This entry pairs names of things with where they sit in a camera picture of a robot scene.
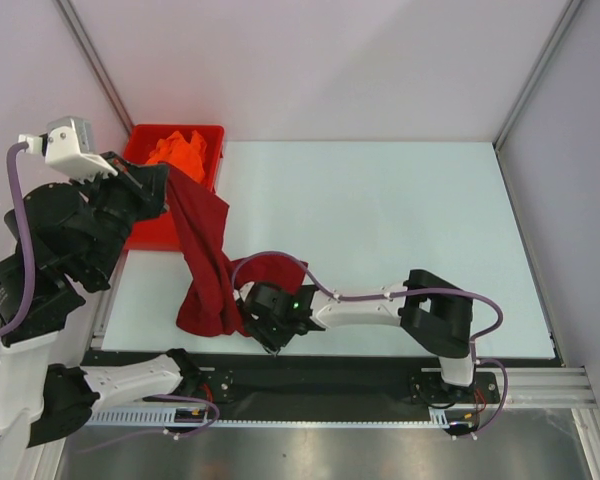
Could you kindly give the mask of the dark red t shirt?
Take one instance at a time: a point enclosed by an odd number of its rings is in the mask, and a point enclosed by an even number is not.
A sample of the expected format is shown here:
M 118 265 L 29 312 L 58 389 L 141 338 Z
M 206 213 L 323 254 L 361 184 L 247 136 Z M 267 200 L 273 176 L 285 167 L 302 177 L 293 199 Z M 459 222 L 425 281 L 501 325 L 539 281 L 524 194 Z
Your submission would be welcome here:
M 194 234 L 188 247 L 181 250 L 192 281 L 179 308 L 176 326 L 189 334 L 249 335 L 234 300 L 233 274 L 237 275 L 238 287 L 251 281 L 268 282 L 292 293 L 305 279 L 303 269 L 282 256 L 263 255 L 244 266 L 239 265 L 239 260 L 229 259 L 223 251 L 225 226 L 226 221 L 220 235 Z

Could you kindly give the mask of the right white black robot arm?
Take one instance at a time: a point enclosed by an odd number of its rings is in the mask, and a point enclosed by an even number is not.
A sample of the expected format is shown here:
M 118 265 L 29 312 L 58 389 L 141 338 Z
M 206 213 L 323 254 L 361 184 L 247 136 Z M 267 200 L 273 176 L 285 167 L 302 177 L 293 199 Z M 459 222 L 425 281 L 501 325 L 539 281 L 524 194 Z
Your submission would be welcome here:
M 296 336 L 347 326 L 402 329 L 441 367 L 441 388 L 453 401 L 477 389 L 471 353 L 473 299 L 426 270 L 412 270 L 401 285 L 370 294 L 329 292 L 316 283 L 291 293 L 250 281 L 234 290 L 245 331 L 271 354 Z

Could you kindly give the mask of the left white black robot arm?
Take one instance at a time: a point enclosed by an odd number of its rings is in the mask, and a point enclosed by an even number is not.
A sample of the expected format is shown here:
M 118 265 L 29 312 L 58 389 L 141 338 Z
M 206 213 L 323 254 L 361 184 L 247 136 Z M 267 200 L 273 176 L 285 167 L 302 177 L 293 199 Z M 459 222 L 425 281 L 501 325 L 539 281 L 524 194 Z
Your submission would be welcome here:
M 140 399 L 193 398 L 200 372 L 185 351 L 112 370 L 52 363 L 51 350 L 89 293 L 105 291 L 133 226 L 165 210 L 169 169 L 115 153 L 87 180 L 17 193 L 0 261 L 0 443 L 17 420 L 24 444 L 65 438 L 92 415 Z

